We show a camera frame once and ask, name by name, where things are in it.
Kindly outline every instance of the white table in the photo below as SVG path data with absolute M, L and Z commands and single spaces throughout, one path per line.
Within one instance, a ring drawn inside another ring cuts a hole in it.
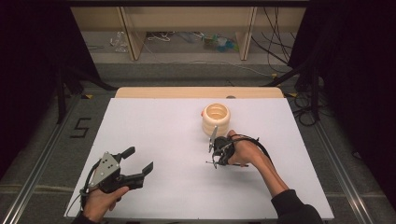
M 319 184 L 289 104 L 283 98 L 114 98 L 111 100 L 70 204 L 88 172 L 103 154 L 136 153 L 120 163 L 132 175 L 154 161 L 142 189 L 126 194 L 106 217 L 128 220 L 263 220 L 276 211 L 260 174 L 253 166 L 218 166 L 208 153 L 201 124 L 206 105 L 222 103 L 231 111 L 230 128 L 260 137 L 280 176 L 323 219 L 332 210 Z M 75 217 L 74 203 L 67 217 Z

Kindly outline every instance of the masking tape roll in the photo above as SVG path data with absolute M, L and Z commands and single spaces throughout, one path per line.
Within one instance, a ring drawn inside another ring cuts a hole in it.
M 210 136 L 215 126 L 218 126 L 216 137 L 225 135 L 228 132 L 230 117 L 230 110 L 227 106 L 222 104 L 208 105 L 202 113 L 204 132 Z

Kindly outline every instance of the hand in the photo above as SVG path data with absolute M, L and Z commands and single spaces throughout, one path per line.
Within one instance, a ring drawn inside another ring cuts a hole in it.
M 107 210 L 112 211 L 116 206 L 117 199 L 120 199 L 128 191 L 128 187 L 122 187 L 106 194 L 95 189 L 88 196 L 83 215 L 93 222 L 101 222 Z
M 228 132 L 228 136 L 233 136 L 233 139 L 238 139 L 241 136 L 236 135 L 234 130 Z M 235 147 L 235 153 L 228 159 L 229 164 L 240 163 L 241 166 L 245 166 L 247 163 L 251 163 L 257 167 L 257 164 L 262 160 L 269 160 L 262 151 L 249 141 L 238 141 L 233 143 Z

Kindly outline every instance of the sleeve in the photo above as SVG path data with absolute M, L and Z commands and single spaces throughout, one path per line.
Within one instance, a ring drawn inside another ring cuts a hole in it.
M 322 224 L 318 211 L 310 204 L 303 204 L 294 189 L 287 189 L 271 200 L 278 216 L 278 224 Z
M 79 213 L 78 216 L 73 220 L 72 224 L 98 224 L 98 223 L 90 221 L 87 217 L 84 217 L 82 213 Z

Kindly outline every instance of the cylindrical object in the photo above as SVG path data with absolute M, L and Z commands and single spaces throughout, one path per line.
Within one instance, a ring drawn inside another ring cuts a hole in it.
M 227 47 L 225 46 L 227 43 L 227 38 L 219 37 L 218 38 L 218 51 L 224 52 Z
M 230 117 L 230 110 L 227 106 L 222 104 L 208 105 L 202 113 L 204 132 L 210 136 L 215 127 L 218 126 L 216 137 L 225 135 L 228 132 Z

